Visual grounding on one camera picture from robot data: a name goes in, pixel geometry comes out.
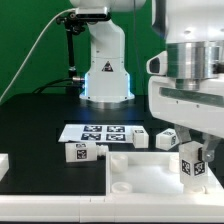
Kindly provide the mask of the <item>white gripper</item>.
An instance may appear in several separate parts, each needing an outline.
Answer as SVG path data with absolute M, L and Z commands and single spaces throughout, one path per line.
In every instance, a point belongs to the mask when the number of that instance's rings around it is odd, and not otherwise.
M 224 139 L 224 75 L 203 80 L 198 91 L 178 90 L 173 79 L 152 76 L 148 90 L 151 114 L 175 124 L 180 144 L 191 141 L 188 128 L 207 133 L 203 134 L 198 157 L 200 161 L 212 162 L 220 138 Z

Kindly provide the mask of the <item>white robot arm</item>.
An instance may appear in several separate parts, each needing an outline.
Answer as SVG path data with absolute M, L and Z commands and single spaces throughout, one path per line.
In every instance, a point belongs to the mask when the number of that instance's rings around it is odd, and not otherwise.
M 214 159 L 224 138 L 224 0 L 70 0 L 74 19 L 88 24 L 91 67 L 81 98 L 116 104 L 133 97 L 124 68 L 124 33 L 113 12 L 151 3 L 152 28 L 166 50 L 147 61 L 152 115 L 175 125 L 181 145 L 191 129 L 203 133 L 196 157 Z

